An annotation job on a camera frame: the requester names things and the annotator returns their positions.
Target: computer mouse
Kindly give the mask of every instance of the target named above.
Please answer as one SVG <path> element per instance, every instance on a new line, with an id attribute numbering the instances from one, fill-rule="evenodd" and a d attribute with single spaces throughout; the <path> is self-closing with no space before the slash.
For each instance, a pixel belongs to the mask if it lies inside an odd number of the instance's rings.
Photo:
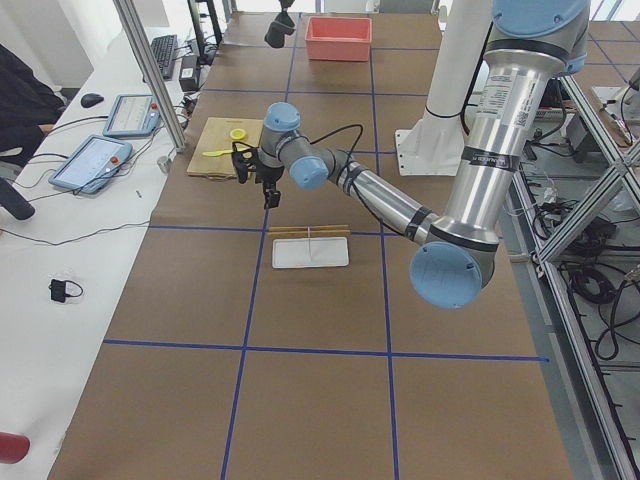
<path id="1" fill-rule="evenodd" d="M 91 108 L 103 100 L 104 97 L 102 95 L 99 95 L 97 93 L 87 93 L 80 99 L 80 105 L 82 105 L 84 108 Z"/>

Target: red object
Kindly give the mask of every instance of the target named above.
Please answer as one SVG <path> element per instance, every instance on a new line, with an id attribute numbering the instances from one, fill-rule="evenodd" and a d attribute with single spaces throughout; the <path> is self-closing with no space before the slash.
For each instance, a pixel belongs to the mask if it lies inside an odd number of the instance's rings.
<path id="1" fill-rule="evenodd" d="M 372 25 L 370 18 L 309 18 L 306 36 L 309 60 L 368 62 Z"/>
<path id="2" fill-rule="evenodd" d="M 24 435 L 0 432 L 0 463 L 18 463 L 27 455 L 30 445 Z"/>

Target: label sticker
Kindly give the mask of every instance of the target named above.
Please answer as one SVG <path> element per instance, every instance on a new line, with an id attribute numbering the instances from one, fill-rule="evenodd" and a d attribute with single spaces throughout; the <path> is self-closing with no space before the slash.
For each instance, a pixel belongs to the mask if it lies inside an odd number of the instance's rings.
<path id="1" fill-rule="evenodd" d="M 492 75 L 487 79 L 476 115 L 527 130 L 535 120 L 537 106 L 533 97 L 537 85 L 537 79 L 517 73 Z"/>
<path id="2" fill-rule="evenodd" d="M 533 95 L 538 85 L 535 78 L 519 76 L 513 83 L 514 92 L 518 92 L 518 100 L 508 106 L 502 117 L 503 125 L 512 125 L 516 128 L 528 130 L 536 118 L 538 106 L 533 103 Z"/>
<path id="3" fill-rule="evenodd" d="M 513 89 L 517 74 L 492 75 L 482 92 L 476 115 L 479 117 L 502 119 L 504 109 Z"/>

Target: yellow lid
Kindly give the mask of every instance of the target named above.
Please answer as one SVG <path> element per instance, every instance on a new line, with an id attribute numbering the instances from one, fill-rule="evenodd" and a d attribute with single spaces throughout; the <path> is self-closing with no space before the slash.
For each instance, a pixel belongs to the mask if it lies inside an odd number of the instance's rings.
<path id="1" fill-rule="evenodd" d="M 233 140 L 242 140 L 247 136 L 247 131 L 244 128 L 234 128 L 233 130 L 231 130 L 231 132 L 229 132 L 229 136 Z"/>

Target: keyboard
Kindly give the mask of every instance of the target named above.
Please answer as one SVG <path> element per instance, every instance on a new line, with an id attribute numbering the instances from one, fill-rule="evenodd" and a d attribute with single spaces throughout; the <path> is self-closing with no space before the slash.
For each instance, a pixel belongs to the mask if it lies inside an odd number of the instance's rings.
<path id="1" fill-rule="evenodd" d="M 151 51 L 153 52 L 162 78 L 165 80 L 173 75 L 173 65 L 176 62 L 176 48 L 178 47 L 177 35 L 164 35 L 156 37 L 151 41 Z"/>

